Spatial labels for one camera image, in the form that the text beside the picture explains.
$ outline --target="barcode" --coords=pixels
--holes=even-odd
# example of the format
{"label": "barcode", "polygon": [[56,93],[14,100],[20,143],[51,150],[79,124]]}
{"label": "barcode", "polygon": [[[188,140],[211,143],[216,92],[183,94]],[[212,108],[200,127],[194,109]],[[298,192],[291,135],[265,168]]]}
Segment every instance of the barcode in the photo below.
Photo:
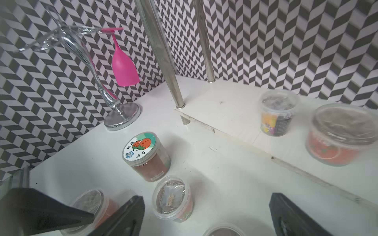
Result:
{"label": "barcode", "polygon": [[160,172],[157,176],[151,178],[151,181],[154,181],[155,179],[158,179],[160,176],[164,175],[164,171]]}

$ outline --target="plastic container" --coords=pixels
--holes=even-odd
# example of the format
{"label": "plastic container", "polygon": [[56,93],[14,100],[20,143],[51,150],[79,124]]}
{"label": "plastic container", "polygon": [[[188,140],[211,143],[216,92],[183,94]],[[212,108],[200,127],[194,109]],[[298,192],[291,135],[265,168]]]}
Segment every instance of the plastic container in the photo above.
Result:
{"label": "plastic container", "polygon": [[94,214],[92,224],[61,230],[63,235],[70,236],[88,235],[119,208],[119,205],[101,190],[87,190],[72,201],[69,206]]}
{"label": "plastic container", "polygon": [[203,236],[247,236],[239,227],[230,223],[218,224],[208,229]]}
{"label": "plastic container", "polygon": [[153,132],[132,138],[122,151],[122,158],[146,181],[161,179],[169,170],[171,159]]}
{"label": "plastic container", "polygon": [[[164,191],[167,190],[167,187],[171,186],[180,186],[184,188],[180,188],[180,195],[176,192],[170,192],[169,194],[164,194]],[[172,207],[167,213],[163,213],[163,209],[165,206],[162,207],[162,202],[168,203],[175,203],[177,202],[177,197],[179,197],[179,201],[176,207]],[[179,178],[177,176],[167,176],[163,178],[158,185],[156,186],[153,195],[152,195],[152,210],[154,214],[163,220],[173,220],[175,222],[184,222],[186,221],[192,214],[193,211],[193,199],[192,193],[190,190],[190,186],[188,182]]]}
{"label": "plastic container", "polygon": [[270,90],[260,98],[261,130],[267,135],[282,136],[287,133],[299,98],[287,90]]}
{"label": "plastic container", "polygon": [[369,110],[329,104],[310,118],[307,151],[317,160],[334,166],[349,164],[378,140],[377,117]]}

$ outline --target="glass base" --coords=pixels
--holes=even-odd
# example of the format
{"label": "glass base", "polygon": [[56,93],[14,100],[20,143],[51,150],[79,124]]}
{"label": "glass base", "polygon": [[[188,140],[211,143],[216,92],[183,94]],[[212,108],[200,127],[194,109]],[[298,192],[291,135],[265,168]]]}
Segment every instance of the glass base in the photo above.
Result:
{"label": "glass base", "polygon": [[116,111],[111,111],[105,117],[104,125],[108,130],[120,130],[131,125],[141,114],[141,108],[136,103],[127,103],[119,106],[124,112],[121,116]]}

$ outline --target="stainless steel rod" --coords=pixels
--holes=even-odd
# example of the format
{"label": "stainless steel rod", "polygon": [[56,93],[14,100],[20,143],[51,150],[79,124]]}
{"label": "stainless steel rod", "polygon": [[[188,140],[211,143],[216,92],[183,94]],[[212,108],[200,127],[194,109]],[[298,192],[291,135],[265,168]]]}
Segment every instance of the stainless steel rod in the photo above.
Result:
{"label": "stainless steel rod", "polygon": [[119,112],[119,104],[121,101],[119,98],[110,90],[108,90],[100,81],[100,78],[97,75],[95,65],[93,64],[92,58],[89,56],[89,52],[84,45],[83,41],[79,38],[78,35],[71,32],[70,29],[62,29],[63,37],[60,39],[60,43],[72,52],[76,57],[78,57],[92,72],[93,78],[96,81],[98,90],[102,95],[105,103],[111,107],[113,110]]}
{"label": "stainless steel rod", "polygon": [[146,31],[148,40],[150,42],[153,53],[155,54],[156,61],[163,73],[167,82],[169,91],[176,103],[177,108],[185,106],[183,97],[178,87],[175,69],[172,66],[168,49],[165,44],[163,32],[160,31],[159,22],[154,14],[154,9],[150,0],[136,0],[136,8],[138,9],[139,16],[142,20],[144,30]]}
{"label": "stainless steel rod", "polygon": [[195,18],[197,21],[200,43],[202,47],[203,59],[205,61],[206,74],[208,76],[208,82],[215,82],[214,69],[211,61],[210,44],[208,39],[208,30],[206,28],[205,14],[203,12],[203,0],[193,0]]}

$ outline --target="black and white geometric pattern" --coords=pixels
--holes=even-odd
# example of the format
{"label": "black and white geometric pattern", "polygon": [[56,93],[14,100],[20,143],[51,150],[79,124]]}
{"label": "black and white geometric pattern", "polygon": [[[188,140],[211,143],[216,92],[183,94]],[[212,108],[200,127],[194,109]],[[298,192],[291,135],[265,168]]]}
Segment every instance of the black and white geometric pattern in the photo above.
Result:
{"label": "black and white geometric pattern", "polygon": [[378,2],[204,0],[215,77],[378,108]]}
{"label": "black and white geometric pattern", "polygon": [[164,79],[133,0],[18,0],[0,7],[0,180],[37,165],[104,120],[111,110],[89,69],[62,47],[14,54],[54,29],[52,5],[68,24],[123,27],[119,46],[134,61],[139,84],[119,87],[111,68],[109,35],[83,37],[100,79],[122,103],[132,102]]}
{"label": "black and white geometric pattern", "polygon": [[177,73],[207,80],[192,0],[155,0]]}

